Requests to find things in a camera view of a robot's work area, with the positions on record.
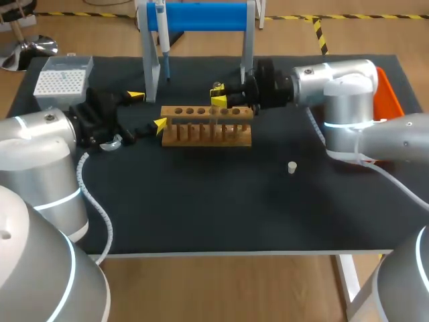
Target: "white pipette tip box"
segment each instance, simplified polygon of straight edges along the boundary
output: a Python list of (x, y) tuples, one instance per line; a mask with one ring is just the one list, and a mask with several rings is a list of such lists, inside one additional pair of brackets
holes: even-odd
[(34, 89), (40, 109), (59, 108), (66, 111), (69, 106), (84, 102), (92, 69), (92, 57), (49, 58)]

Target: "chair base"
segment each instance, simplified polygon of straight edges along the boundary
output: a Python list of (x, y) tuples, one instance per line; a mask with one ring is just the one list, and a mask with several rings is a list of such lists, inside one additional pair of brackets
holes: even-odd
[(0, 49), (0, 66), (13, 72), (26, 71), (34, 57), (51, 57), (58, 53), (57, 43), (47, 36), (30, 36)]

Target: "yellow black warning tape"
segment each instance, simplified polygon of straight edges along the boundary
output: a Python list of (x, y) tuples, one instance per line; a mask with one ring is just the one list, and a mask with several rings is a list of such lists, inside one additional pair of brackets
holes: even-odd
[(269, 15), (265, 20), (297, 19), (429, 19), (429, 15)]
[(313, 18), (314, 31), (316, 32), (317, 40), (319, 41), (320, 51), (322, 55), (329, 55), (328, 46), (326, 45), (326, 40), (324, 39), (322, 33), (322, 26), (320, 24), (320, 19)]
[(69, 16), (69, 17), (104, 17), (104, 18), (125, 18), (135, 19), (132, 15), (118, 15), (116, 13), (94, 13), (94, 12), (35, 12), (39, 17)]
[[(93, 12), (35, 12), (38, 16), (76, 16), (76, 17), (104, 17), (135, 19), (132, 15), (118, 15), (116, 13), (93, 13)], [(297, 20), (297, 19), (429, 19), (429, 15), (270, 15), (265, 20)]]

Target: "robotic arm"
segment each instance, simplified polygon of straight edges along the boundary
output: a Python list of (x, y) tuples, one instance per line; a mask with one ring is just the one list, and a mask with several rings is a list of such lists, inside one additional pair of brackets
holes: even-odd
[(246, 104), (256, 114), (288, 103), (324, 105), (326, 151), (337, 160), (429, 160), (429, 115), (374, 121), (377, 88), (377, 69), (369, 60), (295, 67), (284, 76), (266, 58), (244, 84), (223, 85), (211, 96), (224, 96), (224, 107)]

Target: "small white cap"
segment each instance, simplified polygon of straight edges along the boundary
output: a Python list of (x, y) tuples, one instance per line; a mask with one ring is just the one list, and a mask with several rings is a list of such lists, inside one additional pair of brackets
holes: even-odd
[(289, 162), (288, 163), (288, 171), (289, 171), (289, 173), (293, 174), (295, 172), (297, 166), (298, 165), (296, 164), (296, 162), (294, 162), (294, 161)]

